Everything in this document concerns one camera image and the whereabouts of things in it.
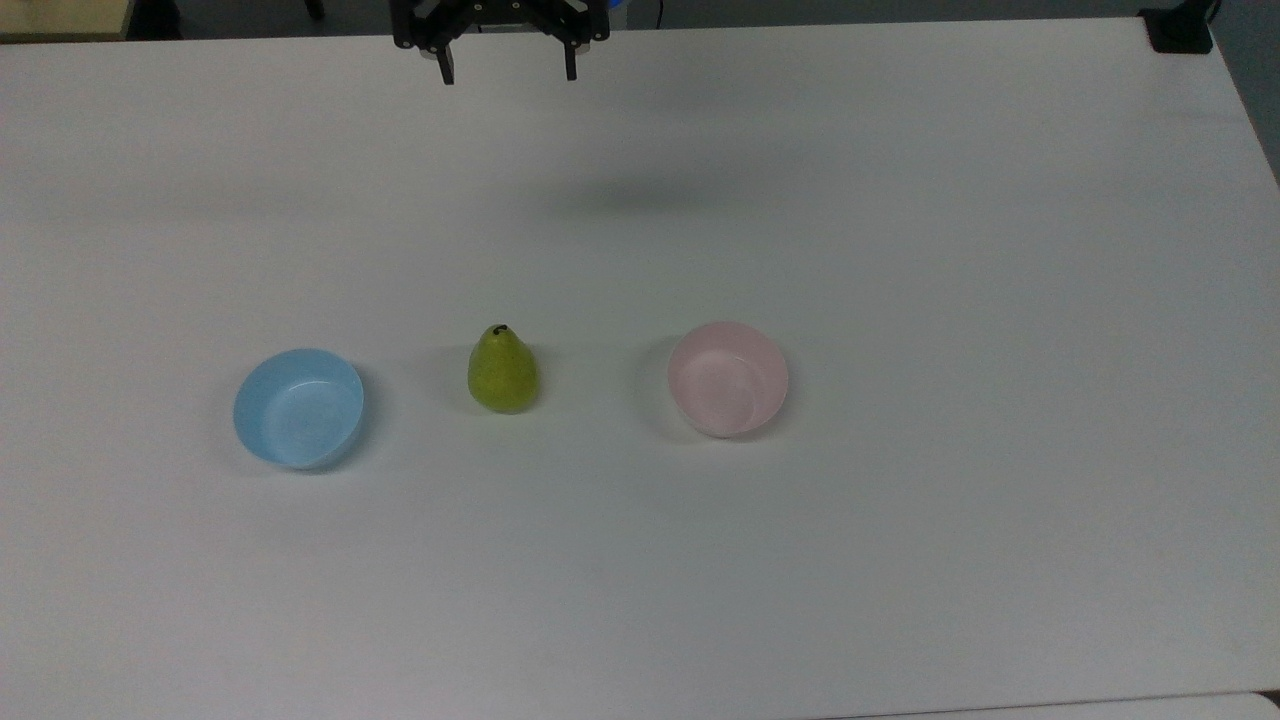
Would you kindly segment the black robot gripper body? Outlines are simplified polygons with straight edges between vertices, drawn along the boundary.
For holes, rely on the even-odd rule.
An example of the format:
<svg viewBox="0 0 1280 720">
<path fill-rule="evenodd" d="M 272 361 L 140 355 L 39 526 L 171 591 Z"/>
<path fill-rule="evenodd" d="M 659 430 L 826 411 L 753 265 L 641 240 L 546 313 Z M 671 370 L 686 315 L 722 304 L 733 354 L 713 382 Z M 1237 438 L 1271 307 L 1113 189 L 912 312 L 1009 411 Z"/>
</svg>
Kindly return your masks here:
<svg viewBox="0 0 1280 720">
<path fill-rule="evenodd" d="M 397 47 L 443 50 L 472 27 L 529 26 L 567 47 L 611 37 L 608 1 L 393 1 Z"/>
</svg>

